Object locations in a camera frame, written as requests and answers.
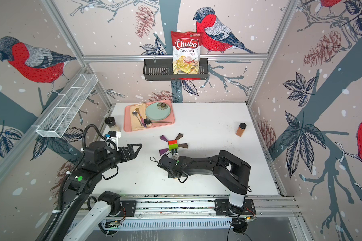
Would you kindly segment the white spice jar black lid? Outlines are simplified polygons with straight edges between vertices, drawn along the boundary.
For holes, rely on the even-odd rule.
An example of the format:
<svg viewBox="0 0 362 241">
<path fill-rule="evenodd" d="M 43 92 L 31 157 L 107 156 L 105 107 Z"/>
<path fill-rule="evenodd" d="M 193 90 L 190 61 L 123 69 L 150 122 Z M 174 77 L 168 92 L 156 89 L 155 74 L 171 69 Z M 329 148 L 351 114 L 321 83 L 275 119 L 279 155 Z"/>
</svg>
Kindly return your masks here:
<svg viewBox="0 0 362 241">
<path fill-rule="evenodd" d="M 105 124 L 109 127 L 111 131 L 116 131 L 116 132 L 121 131 L 121 128 L 117 125 L 115 118 L 112 116 L 105 118 Z"/>
</svg>

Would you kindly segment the pink tray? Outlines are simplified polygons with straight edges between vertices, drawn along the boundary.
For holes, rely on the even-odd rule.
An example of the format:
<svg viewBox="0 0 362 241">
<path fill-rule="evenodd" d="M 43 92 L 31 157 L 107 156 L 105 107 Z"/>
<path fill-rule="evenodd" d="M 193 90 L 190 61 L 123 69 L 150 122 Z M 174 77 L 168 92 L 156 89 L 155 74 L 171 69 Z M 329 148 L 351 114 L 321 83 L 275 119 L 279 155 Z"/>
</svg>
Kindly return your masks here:
<svg viewBox="0 0 362 241">
<path fill-rule="evenodd" d="M 166 119 L 163 120 L 163 121 L 171 121 L 171 123 L 152 123 L 150 125 L 147 125 L 147 128 L 145 128 L 145 129 L 156 128 L 156 127 L 161 127 L 161 126 L 168 126 L 168 125 L 175 123 L 175 115 L 174 115 L 174 111 L 173 111 L 172 102 L 170 100 L 160 100 L 160 101 L 146 102 L 145 104 L 146 104 L 146 106 L 148 106 L 155 102 L 165 102 L 171 107 L 171 114 Z M 129 106 L 125 107 L 124 130 L 126 132 L 132 132 L 128 108 L 129 108 Z"/>
</svg>

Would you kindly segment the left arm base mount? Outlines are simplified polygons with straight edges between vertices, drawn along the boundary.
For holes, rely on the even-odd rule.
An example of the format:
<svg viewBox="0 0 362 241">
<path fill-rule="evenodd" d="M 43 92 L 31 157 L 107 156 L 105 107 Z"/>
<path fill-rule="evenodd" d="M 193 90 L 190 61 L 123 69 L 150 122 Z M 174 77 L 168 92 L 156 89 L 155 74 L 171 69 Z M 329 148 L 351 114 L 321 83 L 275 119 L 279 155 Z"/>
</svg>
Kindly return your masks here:
<svg viewBox="0 0 362 241">
<path fill-rule="evenodd" d="M 137 201 L 135 200 L 122 200 L 120 201 L 120 210 L 116 214 L 119 218 L 132 218 L 135 216 Z"/>
</svg>

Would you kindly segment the orange long block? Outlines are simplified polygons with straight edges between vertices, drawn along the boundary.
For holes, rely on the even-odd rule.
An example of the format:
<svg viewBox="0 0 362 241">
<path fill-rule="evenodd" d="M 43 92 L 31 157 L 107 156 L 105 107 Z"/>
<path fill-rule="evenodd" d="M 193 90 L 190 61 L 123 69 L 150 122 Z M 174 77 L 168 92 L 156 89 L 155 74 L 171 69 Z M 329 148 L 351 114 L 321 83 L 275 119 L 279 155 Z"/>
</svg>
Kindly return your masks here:
<svg viewBox="0 0 362 241">
<path fill-rule="evenodd" d="M 174 159 L 174 160 L 178 160 L 178 158 L 179 158 L 179 154 L 178 154 L 178 152 L 172 152 L 172 159 Z"/>
</svg>

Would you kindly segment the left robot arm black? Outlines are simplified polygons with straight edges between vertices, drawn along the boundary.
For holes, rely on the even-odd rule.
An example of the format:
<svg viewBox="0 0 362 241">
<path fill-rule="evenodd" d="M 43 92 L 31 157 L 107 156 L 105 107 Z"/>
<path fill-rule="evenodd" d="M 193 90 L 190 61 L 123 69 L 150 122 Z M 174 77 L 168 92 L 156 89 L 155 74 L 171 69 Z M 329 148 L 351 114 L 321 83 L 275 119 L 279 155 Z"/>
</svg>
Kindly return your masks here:
<svg viewBox="0 0 362 241">
<path fill-rule="evenodd" d="M 116 147 L 111 140 L 95 141 L 83 148 L 81 166 L 66 175 L 59 188 L 58 203 L 36 240 L 62 241 L 82 205 L 102 180 L 103 173 L 137 157 L 142 144 Z"/>
</svg>

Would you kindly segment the silver spoon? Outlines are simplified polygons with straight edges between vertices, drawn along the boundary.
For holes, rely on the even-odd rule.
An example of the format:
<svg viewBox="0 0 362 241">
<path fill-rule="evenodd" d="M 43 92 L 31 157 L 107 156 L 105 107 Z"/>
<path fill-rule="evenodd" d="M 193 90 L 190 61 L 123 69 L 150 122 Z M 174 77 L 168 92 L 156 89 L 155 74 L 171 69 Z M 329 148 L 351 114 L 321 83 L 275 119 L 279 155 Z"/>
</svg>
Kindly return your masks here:
<svg viewBox="0 0 362 241">
<path fill-rule="evenodd" d="M 136 111 L 133 111 L 132 114 L 138 119 L 141 126 L 145 127 L 145 124 L 141 121 L 141 119 L 138 117 L 138 113 Z"/>
</svg>

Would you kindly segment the red rectangular block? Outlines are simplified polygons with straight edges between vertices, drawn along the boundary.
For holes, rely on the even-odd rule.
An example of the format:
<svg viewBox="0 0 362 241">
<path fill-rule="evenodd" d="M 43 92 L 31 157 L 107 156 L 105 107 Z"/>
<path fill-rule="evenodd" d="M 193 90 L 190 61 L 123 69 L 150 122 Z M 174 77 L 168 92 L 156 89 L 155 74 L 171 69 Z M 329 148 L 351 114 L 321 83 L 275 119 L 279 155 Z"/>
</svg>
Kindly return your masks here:
<svg viewBox="0 0 362 241">
<path fill-rule="evenodd" d="M 177 140 L 168 141 L 168 145 L 176 145 L 176 144 L 178 144 Z"/>
</svg>

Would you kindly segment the beige napkin on tray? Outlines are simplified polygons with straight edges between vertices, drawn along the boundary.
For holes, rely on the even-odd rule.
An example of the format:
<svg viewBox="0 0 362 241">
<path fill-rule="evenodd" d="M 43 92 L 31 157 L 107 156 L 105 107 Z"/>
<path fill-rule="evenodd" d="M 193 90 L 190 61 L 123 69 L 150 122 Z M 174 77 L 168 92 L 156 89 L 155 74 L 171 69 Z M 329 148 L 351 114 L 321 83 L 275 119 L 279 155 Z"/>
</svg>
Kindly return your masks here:
<svg viewBox="0 0 362 241">
<path fill-rule="evenodd" d="M 146 114 L 145 114 L 146 104 L 145 103 L 130 105 L 129 108 L 128 108 L 128 113 L 129 113 L 129 116 L 130 116 L 130 125 L 131 125 L 131 130 L 132 131 L 138 131 L 138 130 L 145 129 L 143 126 L 141 126 L 138 119 L 132 114 L 132 112 L 135 111 L 136 108 L 139 108 L 142 117 L 144 119 L 146 119 Z"/>
</svg>

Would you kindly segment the black wall basket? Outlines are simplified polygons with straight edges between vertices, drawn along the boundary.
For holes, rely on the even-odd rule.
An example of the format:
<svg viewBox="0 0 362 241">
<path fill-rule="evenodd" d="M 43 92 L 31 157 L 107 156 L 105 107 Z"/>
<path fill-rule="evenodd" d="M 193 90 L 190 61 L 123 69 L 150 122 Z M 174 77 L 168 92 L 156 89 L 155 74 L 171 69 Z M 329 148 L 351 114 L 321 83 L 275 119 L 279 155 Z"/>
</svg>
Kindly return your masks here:
<svg viewBox="0 0 362 241">
<path fill-rule="evenodd" d="M 208 59 L 200 59 L 199 68 L 199 74 L 174 74 L 171 59 L 145 59 L 143 75 L 147 81 L 206 80 L 209 73 Z"/>
</svg>

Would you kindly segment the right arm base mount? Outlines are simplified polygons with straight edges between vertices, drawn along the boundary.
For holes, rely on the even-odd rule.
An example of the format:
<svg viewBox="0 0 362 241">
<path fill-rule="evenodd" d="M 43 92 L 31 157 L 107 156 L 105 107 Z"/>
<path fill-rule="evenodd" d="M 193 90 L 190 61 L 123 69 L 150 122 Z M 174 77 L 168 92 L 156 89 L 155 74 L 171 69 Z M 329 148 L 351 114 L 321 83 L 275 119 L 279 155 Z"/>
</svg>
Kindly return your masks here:
<svg viewBox="0 0 362 241">
<path fill-rule="evenodd" d="M 236 218 L 242 215 L 256 215 L 254 202 L 251 199 L 245 199 L 242 207 L 230 204 L 228 199 L 216 199 L 214 200 L 214 210 L 217 216 L 227 216 L 230 218 Z"/>
</svg>

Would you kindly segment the purple triangle block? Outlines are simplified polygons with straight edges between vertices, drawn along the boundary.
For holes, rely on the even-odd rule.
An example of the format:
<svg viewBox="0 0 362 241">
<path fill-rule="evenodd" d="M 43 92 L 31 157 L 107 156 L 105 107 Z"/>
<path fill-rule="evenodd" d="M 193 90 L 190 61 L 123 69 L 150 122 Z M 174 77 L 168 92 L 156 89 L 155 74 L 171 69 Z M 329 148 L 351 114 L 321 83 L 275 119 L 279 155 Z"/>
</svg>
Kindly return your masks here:
<svg viewBox="0 0 362 241">
<path fill-rule="evenodd" d="M 168 139 L 164 135 L 160 136 L 160 139 L 165 141 L 165 142 L 168 142 Z"/>
<path fill-rule="evenodd" d="M 168 148 L 161 149 L 161 150 L 159 150 L 159 154 L 162 156 L 162 155 L 166 154 L 168 151 L 169 151 Z"/>
</svg>

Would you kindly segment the Chuba cassava chips bag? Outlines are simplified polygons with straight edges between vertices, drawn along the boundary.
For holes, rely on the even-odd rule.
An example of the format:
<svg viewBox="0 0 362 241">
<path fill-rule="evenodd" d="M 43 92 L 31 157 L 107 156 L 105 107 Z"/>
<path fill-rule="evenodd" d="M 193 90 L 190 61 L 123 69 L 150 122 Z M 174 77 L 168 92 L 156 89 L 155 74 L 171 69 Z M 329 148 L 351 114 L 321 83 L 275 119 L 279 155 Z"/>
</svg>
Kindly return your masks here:
<svg viewBox="0 0 362 241">
<path fill-rule="evenodd" d="M 173 74 L 199 74 L 202 33 L 171 31 Z"/>
</svg>

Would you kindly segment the green rectangular block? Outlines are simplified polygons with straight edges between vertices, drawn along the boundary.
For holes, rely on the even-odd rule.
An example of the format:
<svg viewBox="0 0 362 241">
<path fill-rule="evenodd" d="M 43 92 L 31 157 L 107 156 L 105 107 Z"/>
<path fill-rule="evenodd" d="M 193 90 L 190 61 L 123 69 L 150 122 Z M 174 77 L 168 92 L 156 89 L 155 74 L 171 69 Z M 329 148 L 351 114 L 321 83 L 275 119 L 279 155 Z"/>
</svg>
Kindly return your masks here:
<svg viewBox="0 0 362 241">
<path fill-rule="evenodd" d="M 169 144 L 169 151 L 178 150 L 178 149 L 179 149 L 178 144 Z"/>
</svg>

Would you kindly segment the black ladle spoon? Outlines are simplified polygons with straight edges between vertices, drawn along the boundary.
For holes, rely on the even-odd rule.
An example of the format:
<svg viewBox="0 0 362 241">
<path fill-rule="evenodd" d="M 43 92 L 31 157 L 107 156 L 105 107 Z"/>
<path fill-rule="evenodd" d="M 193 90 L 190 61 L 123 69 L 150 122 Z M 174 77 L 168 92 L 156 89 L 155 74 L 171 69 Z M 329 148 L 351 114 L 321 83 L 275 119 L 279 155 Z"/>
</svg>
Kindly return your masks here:
<svg viewBox="0 0 362 241">
<path fill-rule="evenodd" d="M 149 118 L 146 118 L 146 119 L 144 119 L 143 120 L 143 122 L 146 124 L 146 125 L 150 125 L 150 124 L 152 124 L 152 123 L 171 123 L 171 121 L 163 121 L 163 120 L 161 120 L 161 121 L 155 121 L 155 120 L 151 120 L 151 119 L 149 119 Z"/>
</svg>

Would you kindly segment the light green plate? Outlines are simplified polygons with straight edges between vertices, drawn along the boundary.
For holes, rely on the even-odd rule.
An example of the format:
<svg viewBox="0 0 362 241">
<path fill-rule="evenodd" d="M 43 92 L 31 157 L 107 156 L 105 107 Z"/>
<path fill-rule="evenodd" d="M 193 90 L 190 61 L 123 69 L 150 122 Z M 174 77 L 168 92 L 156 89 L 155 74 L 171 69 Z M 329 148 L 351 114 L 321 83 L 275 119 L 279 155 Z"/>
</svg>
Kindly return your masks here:
<svg viewBox="0 0 362 241">
<path fill-rule="evenodd" d="M 162 121 L 171 114 L 171 107 L 165 102 L 155 102 L 146 107 L 146 117 L 153 121 Z"/>
</svg>

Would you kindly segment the brown triangle block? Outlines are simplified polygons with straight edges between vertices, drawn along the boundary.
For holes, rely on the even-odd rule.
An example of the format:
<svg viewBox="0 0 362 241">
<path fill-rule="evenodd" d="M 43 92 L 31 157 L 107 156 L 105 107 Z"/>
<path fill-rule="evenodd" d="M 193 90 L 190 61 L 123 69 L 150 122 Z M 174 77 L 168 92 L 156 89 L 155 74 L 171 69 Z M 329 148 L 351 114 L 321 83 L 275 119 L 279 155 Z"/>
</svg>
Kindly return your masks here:
<svg viewBox="0 0 362 241">
<path fill-rule="evenodd" d="M 179 139 L 181 139 L 183 137 L 183 134 L 181 134 L 181 133 L 179 133 L 178 135 L 177 135 L 177 137 L 175 138 L 175 140 L 179 140 Z"/>
<path fill-rule="evenodd" d="M 179 144 L 179 148 L 185 148 L 187 149 L 189 146 L 187 143 Z"/>
</svg>

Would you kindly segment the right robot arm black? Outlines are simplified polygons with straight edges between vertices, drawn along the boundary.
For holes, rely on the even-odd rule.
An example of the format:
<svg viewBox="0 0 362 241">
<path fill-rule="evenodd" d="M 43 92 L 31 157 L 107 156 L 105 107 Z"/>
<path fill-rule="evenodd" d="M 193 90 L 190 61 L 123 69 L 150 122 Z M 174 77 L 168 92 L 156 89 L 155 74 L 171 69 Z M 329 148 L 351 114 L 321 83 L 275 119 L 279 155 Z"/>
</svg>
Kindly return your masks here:
<svg viewBox="0 0 362 241">
<path fill-rule="evenodd" d="M 158 167 L 167 172 L 168 178 L 177 179 L 180 183 L 184 183 L 192 175 L 214 176 L 231 191 L 227 207 L 218 206 L 215 210 L 231 217 L 240 216 L 244 211 L 245 196 L 251 192 L 251 166 L 230 152 L 221 150 L 218 155 L 206 158 L 170 158 L 164 154 L 157 163 Z"/>
</svg>

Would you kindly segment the brown spice jar black lid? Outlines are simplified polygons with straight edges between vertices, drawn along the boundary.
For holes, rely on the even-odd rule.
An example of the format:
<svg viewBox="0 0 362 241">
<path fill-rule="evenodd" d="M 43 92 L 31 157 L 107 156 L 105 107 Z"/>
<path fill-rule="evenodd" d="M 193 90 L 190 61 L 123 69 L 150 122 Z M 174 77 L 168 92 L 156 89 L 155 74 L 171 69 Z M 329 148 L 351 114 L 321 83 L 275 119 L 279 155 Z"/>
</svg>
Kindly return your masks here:
<svg viewBox="0 0 362 241">
<path fill-rule="evenodd" d="M 241 137 L 243 135 L 246 127 L 247 127 L 246 123 L 240 123 L 239 126 L 238 126 L 238 129 L 236 131 L 236 135 Z"/>
</svg>

